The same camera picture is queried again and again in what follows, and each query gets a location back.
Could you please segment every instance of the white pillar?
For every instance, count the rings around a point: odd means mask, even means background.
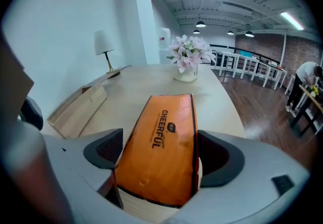
[[[125,50],[132,65],[159,64],[151,0],[121,0]]]
[[[320,63],[320,66],[322,67],[323,65],[323,50],[321,51],[321,63]]]
[[[283,44],[283,52],[281,57],[281,62],[279,63],[280,66],[282,66],[284,55],[285,55],[285,48],[286,48],[286,31],[284,32],[284,44]]]

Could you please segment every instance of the white flower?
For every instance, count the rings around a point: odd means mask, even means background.
[[[172,64],[175,63],[175,62],[177,62],[180,58],[182,58],[183,52],[185,52],[185,48],[182,47],[182,46],[178,49],[178,52],[172,51],[172,55],[174,57],[172,59]]]
[[[193,67],[194,69],[196,68],[197,64],[202,63],[199,52],[192,53],[190,50],[186,50],[186,55],[187,55],[187,57],[184,58],[184,62],[187,65]]]
[[[187,36],[183,35],[182,38],[177,36],[175,37],[177,42],[180,44],[180,46],[184,46],[186,44]]]
[[[177,67],[180,70],[180,73],[185,72],[186,68],[188,67],[187,64],[184,62],[184,59],[186,57],[181,57],[180,59],[177,60]]]
[[[169,47],[171,50],[177,50],[180,48],[179,42],[177,42],[175,39],[172,40],[172,44]]]
[[[193,43],[198,43],[198,42],[201,41],[201,39],[199,37],[197,37],[197,36],[196,37],[192,37],[191,40],[192,40]]]
[[[193,47],[199,50],[209,50],[209,44],[204,41],[203,38],[195,37],[193,41]]]
[[[216,56],[211,51],[202,50],[201,55],[203,59],[207,59],[208,61],[212,60],[213,62],[216,63],[215,61]]]

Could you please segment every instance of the orange box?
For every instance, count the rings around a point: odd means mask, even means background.
[[[192,94],[151,96],[115,169],[118,187],[152,203],[183,206],[198,189]]]

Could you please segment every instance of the white wall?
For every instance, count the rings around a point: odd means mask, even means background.
[[[156,27],[156,39],[159,39],[159,29],[169,28],[171,30],[171,40],[175,36],[180,35],[180,26],[178,25],[176,19],[173,17],[171,11],[168,9],[163,0],[151,0],[153,16],[155,20]],[[169,56],[170,52],[159,50],[160,62],[168,63],[170,62],[166,56]]]
[[[198,29],[200,34],[193,34],[194,29]],[[225,27],[206,26],[204,28],[196,28],[193,25],[181,26],[181,35],[203,37],[209,44],[235,46],[236,36],[228,35]]]
[[[137,0],[142,41],[148,64],[159,64],[158,39],[151,0]]]
[[[123,19],[120,27],[123,30],[125,51],[129,54],[131,65],[146,65],[146,55],[142,44],[137,0],[117,0],[119,15]]]
[[[82,85],[104,74],[104,55],[94,55],[93,33],[106,29],[114,68],[125,66],[116,0],[14,0],[2,29],[35,82],[29,96],[44,117]]]

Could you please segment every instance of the brick wall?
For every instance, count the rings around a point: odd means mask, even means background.
[[[280,62],[282,57],[283,43],[283,35],[254,34],[254,37],[237,35],[235,47],[265,55]]]
[[[255,34],[254,38],[245,35],[236,36],[235,47],[254,51],[280,62],[283,51],[284,36],[278,34]],[[289,75],[294,75],[304,62],[320,64],[322,47],[320,44],[301,37],[287,36],[285,56],[282,67]],[[290,76],[286,77],[287,87]]]

